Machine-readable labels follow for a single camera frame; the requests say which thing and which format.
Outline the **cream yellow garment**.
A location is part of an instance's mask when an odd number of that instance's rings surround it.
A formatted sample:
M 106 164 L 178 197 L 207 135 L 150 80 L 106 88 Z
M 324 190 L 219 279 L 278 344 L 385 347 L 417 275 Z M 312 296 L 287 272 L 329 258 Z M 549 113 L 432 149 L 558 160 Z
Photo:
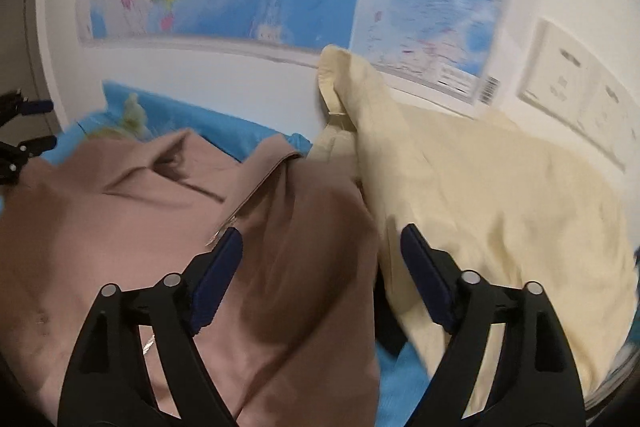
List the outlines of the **cream yellow garment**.
M 582 391 L 595 392 L 631 329 L 638 283 L 622 203 L 602 176 L 502 116 L 399 103 L 369 62 L 337 46 L 322 50 L 317 79 L 329 122 L 311 155 L 344 162 L 360 183 L 382 239 L 388 302 L 427 372 L 448 336 L 402 260 L 406 225 L 490 283 L 541 283 Z

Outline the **white wall socket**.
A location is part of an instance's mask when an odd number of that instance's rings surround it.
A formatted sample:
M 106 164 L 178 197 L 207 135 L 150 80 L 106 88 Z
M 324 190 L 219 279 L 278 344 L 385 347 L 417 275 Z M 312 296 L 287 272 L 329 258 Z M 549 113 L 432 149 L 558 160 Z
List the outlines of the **white wall socket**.
M 603 66 L 578 119 L 584 135 L 626 166 L 639 147 L 639 107 L 626 88 Z
M 598 61 L 565 29 L 542 18 L 528 54 L 518 98 L 576 132 Z

